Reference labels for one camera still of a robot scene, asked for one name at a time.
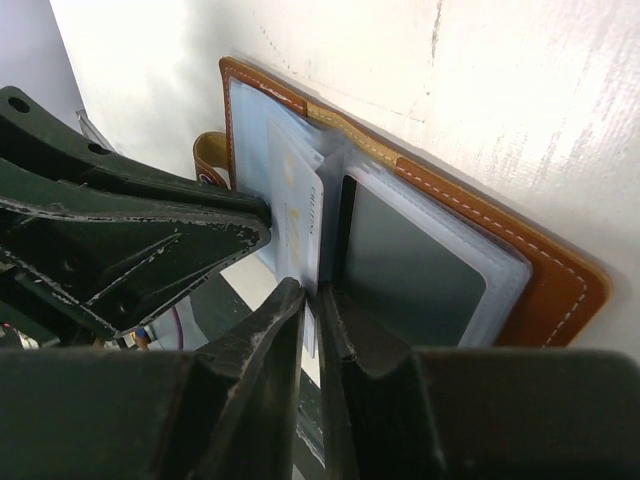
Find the white blue credit card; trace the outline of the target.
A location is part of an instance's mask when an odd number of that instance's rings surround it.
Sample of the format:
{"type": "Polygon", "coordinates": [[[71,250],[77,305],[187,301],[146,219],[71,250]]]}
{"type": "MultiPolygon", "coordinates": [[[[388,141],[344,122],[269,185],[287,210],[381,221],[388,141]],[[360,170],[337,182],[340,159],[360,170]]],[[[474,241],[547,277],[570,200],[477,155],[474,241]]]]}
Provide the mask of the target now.
{"type": "Polygon", "coordinates": [[[319,283],[324,200],[316,170],[324,157],[315,148],[316,132],[291,120],[268,118],[266,134],[276,277],[296,279],[312,298],[319,283]]]}

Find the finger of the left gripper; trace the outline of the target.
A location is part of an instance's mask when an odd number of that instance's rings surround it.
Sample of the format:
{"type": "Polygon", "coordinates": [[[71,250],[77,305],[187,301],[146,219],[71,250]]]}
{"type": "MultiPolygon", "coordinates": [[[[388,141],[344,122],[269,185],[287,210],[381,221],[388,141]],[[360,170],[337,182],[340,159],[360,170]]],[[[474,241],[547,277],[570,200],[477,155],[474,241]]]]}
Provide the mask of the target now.
{"type": "Polygon", "coordinates": [[[261,199],[166,175],[54,180],[1,164],[1,318],[114,338],[264,246],[261,199]]]}
{"type": "Polygon", "coordinates": [[[246,214],[270,225],[266,203],[249,194],[201,184],[122,156],[54,117],[15,86],[1,89],[1,157],[53,181],[134,198],[246,214]]]}

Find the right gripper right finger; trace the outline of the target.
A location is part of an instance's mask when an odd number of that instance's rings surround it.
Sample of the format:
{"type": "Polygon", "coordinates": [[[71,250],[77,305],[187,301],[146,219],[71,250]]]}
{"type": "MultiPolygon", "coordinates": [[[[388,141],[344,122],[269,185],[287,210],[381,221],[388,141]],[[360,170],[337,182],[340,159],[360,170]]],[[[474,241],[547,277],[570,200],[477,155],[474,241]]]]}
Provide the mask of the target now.
{"type": "Polygon", "coordinates": [[[635,479],[639,367],[576,349],[410,347],[315,301],[332,479],[635,479]]]}

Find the brown leather card holder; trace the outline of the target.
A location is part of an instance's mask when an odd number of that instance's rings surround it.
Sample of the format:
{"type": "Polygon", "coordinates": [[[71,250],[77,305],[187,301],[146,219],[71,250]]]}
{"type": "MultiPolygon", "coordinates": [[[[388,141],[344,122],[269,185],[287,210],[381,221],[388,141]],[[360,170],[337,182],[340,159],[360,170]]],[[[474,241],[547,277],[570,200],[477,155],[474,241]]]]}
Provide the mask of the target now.
{"type": "Polygon", "coordinates": [[[236,189],[237,170],[244,164],[238,157],[240,142],[233,132],[237,122],[231,108],[231,86],[238,81],[306,120],[342,131],[402,184],[415,187],[422,196],[448,207],[524,255],[533,268],[533,278],[498,335],[497,345],[564,347],[607,302],[612,283],[604,270],[494,198],[444,172],[433,155],[414,154],[390,133],[371,129],[256,65],[223,57],[219,68],[226,130],[204,133],[193,146],[197,173],[206,174],[214,185],[236,189]]]}

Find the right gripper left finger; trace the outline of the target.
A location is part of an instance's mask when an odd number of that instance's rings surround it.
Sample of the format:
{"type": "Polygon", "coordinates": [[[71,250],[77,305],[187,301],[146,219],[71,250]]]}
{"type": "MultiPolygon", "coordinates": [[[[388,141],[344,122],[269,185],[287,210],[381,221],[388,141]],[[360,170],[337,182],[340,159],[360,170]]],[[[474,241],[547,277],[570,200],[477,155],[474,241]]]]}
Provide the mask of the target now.
{"type": "Polygon", "coordinates": [[[5,479],[287,479],[305,293],[282,280],[195,352],[1,353],[5,479]]]}

